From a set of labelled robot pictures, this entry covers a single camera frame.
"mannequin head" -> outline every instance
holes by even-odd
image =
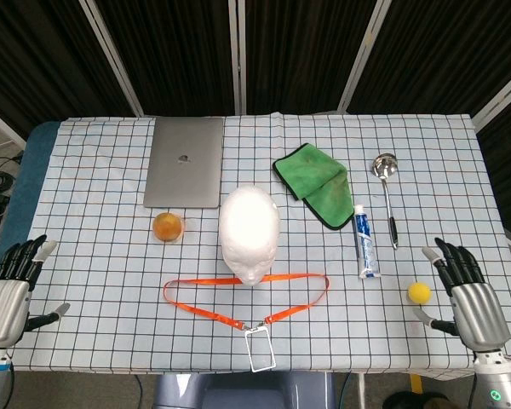
[[[246,285],[269,274],[278,246],[279,218],[271,196],[246,185],[231,193],[220,211],[223,260]]]

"yellow ball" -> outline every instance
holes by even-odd
[[[412,283],[408,290],[409,298],[416,304],[425,304],[432,297],[432,291],[423,283]]]

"floor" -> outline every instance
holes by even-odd
[[[0,133],[0,143],[8,141]],[[13,157],[19,152],[14,143],[0,147],[0,156]],[[18,165],[8,163],[2,170],[13,176]],[[336,374],[336,395],[341,393],[345,374]],[[140,375],[143,387],[142,407],[152,406],[155,376]],[[448,382],[430,378],[422,380],[426,392],[441,392],[460,407],[466,407],[473,378],[462,378]],[[410,390],[411,384],[405,374],[374,374],[365,377],[366,408],[377,409],[389,395],[400,390]],[[139,387],[133,375],[95,375],[71,372],[16,372],[13,399],[9,408],[23,409],[70,409],[79,407],[98,408],[136,408],[139,399]],[[359,407],[357,379],[352,377],[347,386],[345,408]],[[476,400],[474,407],[483,407]]]

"toothpaste tube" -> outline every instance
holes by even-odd
[[[354,206],[354,218],[356,220],[356,242],[358,245],[359,277],[380,277],[373,251],[373,240],[371,240],[369,222],[364,212],[364,206]]]

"lanyard clip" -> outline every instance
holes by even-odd
[[[271,365],[270,366],[264,366],[262,368],[254,368],[254,361],[252,359],[252,351],[250,349],[250,342],[248,341],[248,337],[251,337],[253,334],[256,334],[257,332],[265,332],[265,335],[267,336],[267,344],[269,347],[269,353],[271,355]],[[246,329],[244,331],[244,340],[246,341],[246,349],[248,350],[248,358],[250,359],[250,367],[252,369],[252,372],[260,372],[260,371],[267,371],[269,369],[276,368],[276,360],[274,359],[274,351],[273,346],[271,344],[271,337],[269,336],[269,330],[265,326],[263,322],[261,322],[258,326]]]

